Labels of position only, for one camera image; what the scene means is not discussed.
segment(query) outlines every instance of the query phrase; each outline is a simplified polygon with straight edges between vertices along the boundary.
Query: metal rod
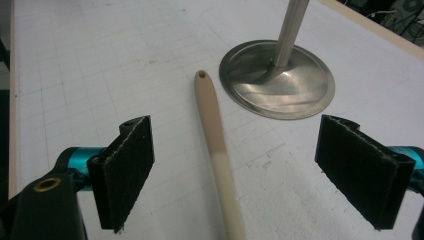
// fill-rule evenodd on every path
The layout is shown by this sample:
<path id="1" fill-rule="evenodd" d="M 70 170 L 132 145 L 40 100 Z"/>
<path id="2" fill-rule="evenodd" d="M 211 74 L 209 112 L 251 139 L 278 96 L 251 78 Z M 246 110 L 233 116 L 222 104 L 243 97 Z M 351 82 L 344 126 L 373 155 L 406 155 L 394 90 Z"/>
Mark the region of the metal rod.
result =
<path id="1" fill-rule="evenodd" d="M 309 0 L 290 0 L 277 42 L 274 66 L 286 67 Z"/>

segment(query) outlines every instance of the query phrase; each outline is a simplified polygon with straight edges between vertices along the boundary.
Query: shiny metal disc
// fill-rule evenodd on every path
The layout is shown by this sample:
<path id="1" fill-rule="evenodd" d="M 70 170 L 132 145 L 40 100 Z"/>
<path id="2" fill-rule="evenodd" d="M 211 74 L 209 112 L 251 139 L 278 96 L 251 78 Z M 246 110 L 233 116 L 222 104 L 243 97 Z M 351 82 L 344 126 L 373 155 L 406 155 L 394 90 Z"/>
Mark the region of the shiny metal disc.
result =
<path id="1" fill-rule="evenodd" d="M 327 66 L 294 46 L 285 68 L 272 64 L 276 41 L 243 43 L 222 59 L 219 74 L 227 93 L 244 108 L 276 119 L 301 119 L 324 110 L 334 97 Z"/>

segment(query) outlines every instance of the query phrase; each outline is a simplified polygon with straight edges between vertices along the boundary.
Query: white table surface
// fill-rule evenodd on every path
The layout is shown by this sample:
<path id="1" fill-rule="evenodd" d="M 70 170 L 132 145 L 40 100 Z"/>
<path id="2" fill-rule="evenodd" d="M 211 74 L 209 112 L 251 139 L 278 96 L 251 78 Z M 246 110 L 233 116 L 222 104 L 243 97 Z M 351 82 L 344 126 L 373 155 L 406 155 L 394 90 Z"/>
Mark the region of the white table surface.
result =
<path id="1" fill-rule="evenodd" d="M 393 230 L 376 231 L 314 162 L 321 114 L 272 120 L 234 103 L 218 77 L 246 41 L 277 39 L 288 1 L 15 0 L 18 187 L 71 146 L 107 146 L 150 115 L 156 163 L 125 225 L 101 230 L 79 193 L 89 239 L 224 239 L 198 118 L 194 74 L 213 78 L 247 238 L 410 239 L 423 200 L 407 192 Z M 323 113 L 384 145 L 424 147 L 424 64 L 318 1 L 296 44 L 330 68 Z"/>

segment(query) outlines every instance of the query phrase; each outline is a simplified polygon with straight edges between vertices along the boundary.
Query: wooden stick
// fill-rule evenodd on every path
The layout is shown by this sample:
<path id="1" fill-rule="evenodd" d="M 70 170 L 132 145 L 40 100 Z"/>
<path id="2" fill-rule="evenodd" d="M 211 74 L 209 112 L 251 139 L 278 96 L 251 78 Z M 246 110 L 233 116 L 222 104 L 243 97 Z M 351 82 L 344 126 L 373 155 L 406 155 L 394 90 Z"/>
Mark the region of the wooden stick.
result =
<path id="1" fill-rule="evenodd" d="M 212 162 L 227 238 L 243 240 L 245 239 L 243 221 L 225 147 L 218 100 L 213 82 L 207 72 L 200 70 L 196 73 L 194 90 Z"/>

